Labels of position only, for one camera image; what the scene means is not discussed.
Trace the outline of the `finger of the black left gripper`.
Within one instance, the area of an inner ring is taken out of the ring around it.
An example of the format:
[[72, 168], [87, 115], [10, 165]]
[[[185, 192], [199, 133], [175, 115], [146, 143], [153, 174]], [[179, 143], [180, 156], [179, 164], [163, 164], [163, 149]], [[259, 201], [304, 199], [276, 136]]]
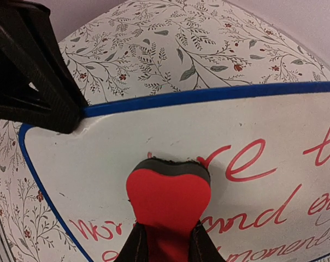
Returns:
[[49, 8], [0, 1], [0, 119], [69, 134], [86, 106], [60, 53]]

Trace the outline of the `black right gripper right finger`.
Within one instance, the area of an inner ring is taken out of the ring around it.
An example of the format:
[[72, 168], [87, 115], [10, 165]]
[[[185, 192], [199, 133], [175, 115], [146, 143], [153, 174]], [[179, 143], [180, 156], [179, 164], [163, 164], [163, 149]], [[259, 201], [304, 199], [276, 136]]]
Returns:
[[190, 235], [188, 252], [190, 262], [225, 262], [201, 221], [198, 221]]

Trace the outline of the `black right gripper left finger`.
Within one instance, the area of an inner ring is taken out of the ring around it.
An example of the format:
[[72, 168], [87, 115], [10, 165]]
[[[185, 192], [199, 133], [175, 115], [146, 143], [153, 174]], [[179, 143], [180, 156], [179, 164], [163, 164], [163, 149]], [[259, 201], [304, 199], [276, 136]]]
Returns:
[[149, 250], [145, 226], [136, 222], [115, 262], [148, 262]]

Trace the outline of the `red whiteboard eraser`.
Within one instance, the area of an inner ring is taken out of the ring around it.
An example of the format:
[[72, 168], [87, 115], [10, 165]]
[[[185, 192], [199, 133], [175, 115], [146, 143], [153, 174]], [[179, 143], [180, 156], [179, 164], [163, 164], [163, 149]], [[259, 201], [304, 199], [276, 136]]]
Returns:
[[126, 191], [143, 225], [150, 261], [188, 261], [190, 236], [211, 199], [210, 175], [193, 161], [141, 161]]

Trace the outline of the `small whiteboard blue frame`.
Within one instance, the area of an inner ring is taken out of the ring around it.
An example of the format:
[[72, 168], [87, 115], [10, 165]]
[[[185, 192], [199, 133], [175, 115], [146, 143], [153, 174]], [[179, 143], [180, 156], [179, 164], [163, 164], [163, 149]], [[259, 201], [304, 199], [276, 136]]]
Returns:
[[88, 261], [113, 261], [136, 221], [143, 160], [210, 175], [200, 219], [227, 261], [330, 259], [330, 82], [169, 93], [89, 106], [71, 134], [24, 124], [42, 195]]

